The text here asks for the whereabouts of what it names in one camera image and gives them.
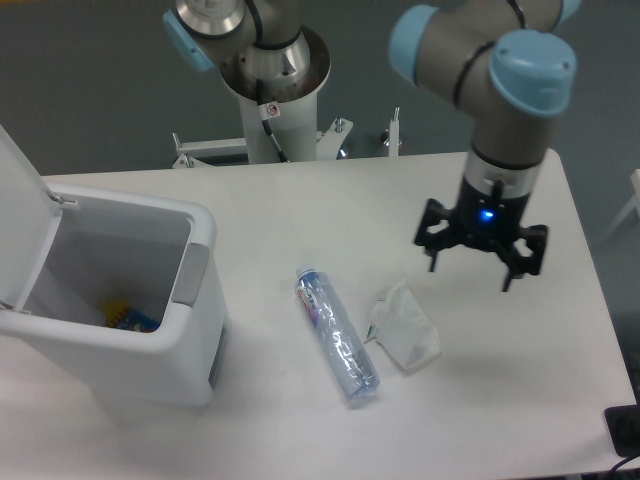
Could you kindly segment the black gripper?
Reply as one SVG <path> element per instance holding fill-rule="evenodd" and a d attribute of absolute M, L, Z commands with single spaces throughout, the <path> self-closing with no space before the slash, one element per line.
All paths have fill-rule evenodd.
<path fill-rule="evenodd" d="M 429 271 L 434 272 L 441 251 L 463 245 L 496 253 L 489 245 L 495 240 L 507 268 L 502 285 L 507 292 L 514 279 L 538 276 L 542 269 L 549 229 L 542 224 L 520 227 L 529 198 L 527 193 L 496 200 L 463 178 L 455 207 L 448 209 L 433 198 L 427 201 L 414 244 L 424 249 Z"/>

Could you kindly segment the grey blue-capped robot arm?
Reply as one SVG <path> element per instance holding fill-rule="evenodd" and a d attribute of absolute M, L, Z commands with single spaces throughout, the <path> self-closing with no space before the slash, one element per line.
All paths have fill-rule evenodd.
<path fill-rule="evenodd" d="M 469 1 L 452 11 L 408 9 L 388 44 L 406 81 L 473 118 L 452 208 L 429 200 L 414 241 L 436 258 L 463 245 L 492 252 L 507 278 L 540 272 L 544 225 L 523 226 L 556 119 L 567 108 L 577 61 L 553 33 L 575 1 Z M 297 1 L 178 1 L 167 36 L 194 70 L 218 69 L 241 108 L 249 160 L 316 160 L 317 100 L 330 72 L 324 41 Z"/>

